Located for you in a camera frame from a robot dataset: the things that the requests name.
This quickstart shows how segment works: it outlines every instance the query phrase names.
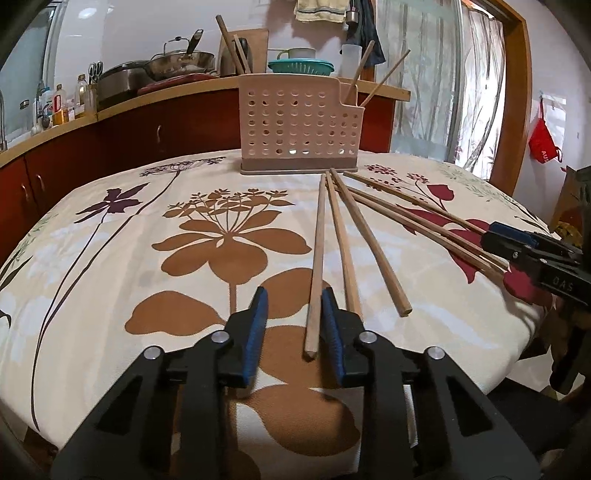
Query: wooden door frame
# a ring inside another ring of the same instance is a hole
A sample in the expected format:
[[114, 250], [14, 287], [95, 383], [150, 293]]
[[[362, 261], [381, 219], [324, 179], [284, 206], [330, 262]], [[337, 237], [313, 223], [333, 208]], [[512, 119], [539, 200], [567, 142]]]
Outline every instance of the wooden door frame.
[[[503, 23], [505, 38], [505, 108], [490, 184], [513, 195], [527, 146], [531, 112], [531, 52], [525, 19], [504, 0], [471, 0]], [[375, 0], [371, 0], [374, 11]], [[364, 69], [363, 80], [375, 81], [375, 69]]]

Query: table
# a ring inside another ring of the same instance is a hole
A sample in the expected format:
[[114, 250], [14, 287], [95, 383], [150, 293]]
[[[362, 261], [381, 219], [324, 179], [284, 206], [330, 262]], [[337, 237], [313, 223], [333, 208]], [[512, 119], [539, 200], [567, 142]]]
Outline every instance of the table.
[[[229, 399], [236, 471], [304, 479], [355, 470], [362, 392], [336, 389], [322, 350], [316, 361], [301, 357], [319, 176], [242, 176], [239, 164], [237, 150], [190, 155], [85, 185], [42, 218], [0, 271], [0, 398], [56, 446], [145, 347], [193, 345], [247, 308], [262, 284], [269, 321], [258, 375], [252, 391]], [[453, 165], [363, 152], [358, 164], [361, 175], [481, 228], [498, 220], [547, 232], [521, 205]], [[345, 182], [478, 241], [437, 214]], [[435, 242], [361, 206], [413, 305], [401, 318], [340, 206], [366, 328], [405, 349], [439, 345], [484, 392], [493, 389], [551, 297], [518, 271], [498, 287]], [[344, 305], [326, 211], [324, 280]]]

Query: teal colander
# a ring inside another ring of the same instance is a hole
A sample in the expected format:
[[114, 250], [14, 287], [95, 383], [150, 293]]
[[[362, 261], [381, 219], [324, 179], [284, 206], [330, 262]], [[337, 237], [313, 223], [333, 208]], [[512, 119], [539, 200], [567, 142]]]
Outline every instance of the teal colander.
[[329, 61], [316, 59], [281, 59], [269, 62], [273, 73], [304, 73], [307, 75], [330, 75], [335, 67]]

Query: wooden stick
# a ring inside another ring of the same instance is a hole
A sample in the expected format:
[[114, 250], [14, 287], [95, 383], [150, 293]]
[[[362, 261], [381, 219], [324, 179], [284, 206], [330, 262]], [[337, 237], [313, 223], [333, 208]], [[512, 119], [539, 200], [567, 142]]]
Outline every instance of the wooden stick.
[[404, 208], [402, 208], [399, 205], [395, 205], [393, 203], [387, 202], [384, 199], [381, 199], [379, 197], [376, 197], [374, 195], [371, 195], [366, 192], [362, 192], [361, 190], [357, 190], [357, 189], [354, 189], [351, 187], [349, 187], [349, 191], [351, 193], [354, 193], [354, 194], [360, 196], [360, 197], [366, 198], [374, 203], [377, 203], [377, 204], [381, 205], [382, 207], [387, 208], [388, 210], [391, 210], [399, 215], [403, 215], [406, 218], [411, 219], [413, 222], [419, 223], [420, 225], [423, 225], [424, 227], [428, 228], [429, 230], [431, 230], [435, 233], [439, 233], [441, 236], [449, 238], [450, 240], [459, 244], [460, 246], [462, 246], [466, 250], [472, 252], [473, 254], [480, 255], [481, 257], [486, 258], [486, 260], [488, 260], [490, 263], [499, 267], [503, 273], [508, 268], [507, 264], [504, 263], [501, 259], [499, 259], [498, 257], [494, 256], [493, 254], [483, 250], [478, 245], [475, 245], [472, 242], [469, 242], [465, 238], [459, 236], [458, 234], [456, 234], [454, 232], [450, 232], [446, 228], [443, 228], [442, 226], [439, 226], [436, 223], [430, 222], [429, 220], [424, 219], [423, 217], [419, 217], [418, 215], [415, 215], [414, 213], [409, 212], [408, 210], [405, 210]]
[[349, 246], [349, 237], [345, 229], [343, 216], [340, 212], [339, 199], [335, 192], [330, 173], [326, 172], [326, 186], [329, 191], [329, 202], [332, 210], [333, 222], [335, 223], [336, 239], [339, 243], [340, 260], [343, 265], [343, 281], [345, 283], [345, 303], [347, 310], [359, 315], [363, 319], [361, 312], [361, 300], [359, 299], [359, 290], [357, 288], [357, 279], [355, 278], [355, 269], [353, 268], [353, 258], [351, 257], [351, 248]]
[[244, 54], [244, 50], [242, 49], [242, 45], [240, 45], [240, 39], [238, 35], [234, 33], [234, 43], [236, 44], [236, 49], [238, 50], [238, 56], [242, 60], [242, 64], [244, 65], [245, 73], [252, 73], [251, 68], [248, 66], [248, 60], [246, 59], [246, 55]]
[[481, 235], [483, 235], [485, 233], [485, 231], [482, 228], [480, 228], [476, 225], [473, 225], [470, 222], [465, 221], [463, 218], [459, 218], [458, 216], [456, 216], [452, 213], [446, 212], [445, 210], [443, 210], [442, 208], [439, 208], [436, 205], [431, 205], [423, 200], [413, 197], [412, 195], [407, 195], [406, 193], [399, 192], [398, 190], [395, 190], [392, 187], [388, 187], [387, 185], [384, 185], [383, 183], [380, 183], [380, 182], [372, 180], [372, 179], [368, 179], [368, 178], [361, 176], [357, 173], [351, 173], [348, 171], [344, 172], [343, 175], [345, 175], [346, 177], [349, 177], [351, 179], [355, 179], [357, 181], [360, 181], [361, 183], [365, 183], [366, 185], [368, 185], [370, 187], [377, 187], [380, 190], [388, 192], [392, 195], [396, 195], [396, 197], [402, 198], [403, 200], [406, 200], [407, 202], [410, 202], [410, 203], [417, 205], [419, 207], [423, 207], [426, 210], [430, 210], [432, 212], [438, 213], [439, 215], [442, 215], [445, 218], [449, 218], [450, 220], [453, 220], [454, 223], [457, 223], [458, 225], [462, 225], [464, 228], [466, 228], [468, 230], [472, 230], [473, 232], [479, 233]]
[[431, 240], [434, 240], [439, 245], [441, 245], [444, 248], [447, 248], [451, 252], [455, 253], [462, 260], [464, 260], [464, 261], [468, 262], [470, 265], [473, 265], [474, 267], [476, 267], [479, 271], [481, 271], [487, 277], [491, 278], [494, 282], [496, 282], [496, 283], [502, 282], [502, 280], [503, 280], [502, 273], [500, 273], [498, 270], [491, 267], [491, 265], [488, 264], [483, 259], [477, 257], [473, 253], [470, 253], [468, 250], [460, 247], [460, 245], [455, 244], [454, 242], [448, 240], [447, 238], [436, 234], [435, 232], [429, 230], [429, 228], [424, 227], [420, 223], [414, 222], [413, 220], [406, 218], [405, 216], [399, 215], [391, 210], [388, 210], [388, 209], [382, 207], [381, 205], [379, 205], [375, 202], [372, 202], [371, 200], [368, 200], [360, 195], [357, 195], [356, 193], [353, 193], [352, 197], [357, 202], [368, 206], [372, 210], [375, 210], [376, 212], [381, 213], [382, 215], [389, 217], [392, 220], [395, 220], [396, 222], [398, 222], [404, 226], [407, 226], [409, 228], [412, 228], [413, 230], [416, 230], [417, 232], [420, 232], [421, 234], [430, 238]]
[[226, 43], [226, 47], [228, 48], [228, 51], [230, 52], [230, 56], [232, 57], [232, 61], [234, 62], [234, 65], [236, 65], [236, 71], [238, 72], [238, 75], [244, 75], [244, 69], [242, 68], [242, 65], [240, 64], [240, 59], [238, 58], [238, 55], [236, 54], [236, 49], [232, 48], [232, 39], [230, 38], [230, 34], [228, 33], [228, 29], [226, 28], [226, 24], [223, 22], [223, 18], [221, 15], [216, 15], [216, 21], [218, 26], [220, 27], [220, 31], [222, 32], [222, 37], [224, 42]]
[[335, 169], [331, 168], [330, 173], [332, 174], [332, 177], [335, 180], [336, 184], [339, 186], [341, 198], [345, 202], [345, 205], [347, 206], [347, 209], [349, 210], [351, 217], [353, 217], [355, 225], [357, 225], [359, 232], [361, 233], [361, 235], [363, 235], [365, 241], [369, 245], [369, 248], [374, 254], [375, 261], [377, 262], [379, 270], [382, 273], [382, 276], [386, 283], [386, 287], [390, 292], [390, 296], [392, 297], [392, 300], [396, 305], [398, 314], [401, 317], [406, 317], [409, 313], [412, 312], [413, 307], [412, 305], [410, 305], [410, 302], [408, 301], [408, 298], [396, 277], [396, 273], [394, 273], [394, 270], [392, 269], [390, 262], [388, 262], [388, 259], [386, 258], [384, 251], [379, 246], [379, 243], [376, 240], [374, 233], [371, 231], [371, 228], [365, 221], [365, 218], [363, 218], [363, 214], [359, 210], [359, 207], [357, 207], [355, 200], [351, 196], [351, 192], [347, 189], [347, 185], [345, 185], [345, 183], [339, 177], [339, 174], [336, 172]]
[[326, 175], [320, 177], [318, 189], [318, 211], [316, 212], [316, 237], [314, 239], [314, 263], [312, 265], [312, 285], [310, 287], [310, 304], [306, 319], [306, 340], [304, 353], [316, 358], [320, 342], [320, 312], [322, 309], [322, 263], [324, 260], [324, 204], [326, 203]]
[[386, 83], [386, 80], [388, 80], [390, 78], [390, 75], [392, 75], [394, 73], [394, 70], [396, 70], [398, 68], [398, 65], [400, 65], [402, 63], [402, 61], [408, 56], [409, 53], [410, 53], [410, 50], [407, 50], [407, 52], [402, 56], [402, 58], [396, 62], [396, 65], [394, 65], [394, 67], [392, 67], [392, 69], [386, 74], [386, 76], [384, 77], [384, 79], [374, 87], [374, 89], [371, 91], [371, 93], [368, 95], [368, 97], [359, 106], [365, 106], [365, 105], [367, 105], [367, 103], [375, 95], [375, 92], [377, 92], [378, 89], [384, 83]]
[[353, 100], [350, 97], [353, 94], [353, 92], [355, 91], [355, 85], [357, 85], [357, 80], [359, 80], [359, 75], [361, 75], [361, 72], [363, 71], [363, 67], [365, 66], [365, 63], [368, 61], [369, 56], [371, 55], [372, 51], [374, 50], [374, 44], [375, 44], [375, 42], [373, 40], [368, 43], [368, 46], [365, 49], [363, 57], [361, 57], [361, 61], [359, 62], [359, 65], [357, 66], [357, 70], [355, 70], [355, 75], [353, 77], [353, 81], [351, 82], [351, 85], [349, 85], [349, 90], [347, 90], [347, 95], [345, 95], [345, 102], [347, 103], [347, 105], [353, 105]]

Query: metal bolt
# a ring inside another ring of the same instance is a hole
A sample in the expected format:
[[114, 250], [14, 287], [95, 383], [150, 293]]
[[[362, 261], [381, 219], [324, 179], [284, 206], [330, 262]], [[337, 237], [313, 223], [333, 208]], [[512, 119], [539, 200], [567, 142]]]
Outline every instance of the metal bolt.
[[212, 333], [212, 342], [213, 343], [224, 343], [230, 339], [230, 335], [228, 332], [224, 332], [223, 330], [218, 330], [217, 332]]
[[361, 332], [359, 334], [359, 340], [363, 343], [374, 343], [378, 339], [378, 336], [373, 332]]
[[445, 350], [439, 346], [431, 346], [427, 349], [427, 355], [433, 360], [441, 360], [445, 356]]
[[148, 360], [156, 360], [160, 356], [160, 348], [157, 346], [149, 346], [144, 350], [144, 358]]

